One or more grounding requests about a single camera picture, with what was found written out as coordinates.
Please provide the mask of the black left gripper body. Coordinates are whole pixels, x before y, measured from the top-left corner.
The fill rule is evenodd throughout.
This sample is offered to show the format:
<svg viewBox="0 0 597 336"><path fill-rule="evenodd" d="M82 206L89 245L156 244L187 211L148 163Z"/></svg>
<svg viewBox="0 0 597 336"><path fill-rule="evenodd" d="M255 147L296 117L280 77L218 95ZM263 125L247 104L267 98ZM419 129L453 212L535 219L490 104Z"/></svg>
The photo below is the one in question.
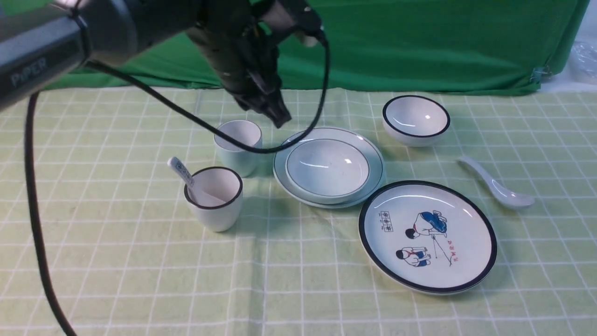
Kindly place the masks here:
<svg viewBox="0 0 597 336"><path fill-rule="evenodd" d="M187 31L221 86L243 110L252 98L281 91L278 45L291 35L316 43L320 15L305 0L205 0Z"/></svg>

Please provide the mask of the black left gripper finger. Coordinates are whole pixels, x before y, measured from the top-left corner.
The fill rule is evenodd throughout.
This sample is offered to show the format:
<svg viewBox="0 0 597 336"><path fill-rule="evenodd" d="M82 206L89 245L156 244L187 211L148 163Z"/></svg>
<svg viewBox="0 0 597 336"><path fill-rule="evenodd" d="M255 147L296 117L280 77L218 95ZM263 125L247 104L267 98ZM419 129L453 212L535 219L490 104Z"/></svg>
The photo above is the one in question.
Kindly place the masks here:
<svg viewBox="0 0 597 336"><path fill-rule="evenodd" d="M292 115L286 108L281 91L256 95L252 98L252 110L265 116L276 128L292 121Z"/></svg>

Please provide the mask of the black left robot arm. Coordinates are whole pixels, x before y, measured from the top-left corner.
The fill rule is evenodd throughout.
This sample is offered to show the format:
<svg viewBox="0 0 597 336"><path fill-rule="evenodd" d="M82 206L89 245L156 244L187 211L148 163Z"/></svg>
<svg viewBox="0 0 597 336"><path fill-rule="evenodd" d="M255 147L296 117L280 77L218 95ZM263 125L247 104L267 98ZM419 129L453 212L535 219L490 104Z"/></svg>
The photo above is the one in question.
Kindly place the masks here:
<svg viewBox="0 0 597 336"><path fill-rule="evenodd" d="M278 44L325 45L305 0L56 0L1 19L0 102L7 108L84 63L121 66L185 33L224 88L275 127L290 121Z"/></svg>

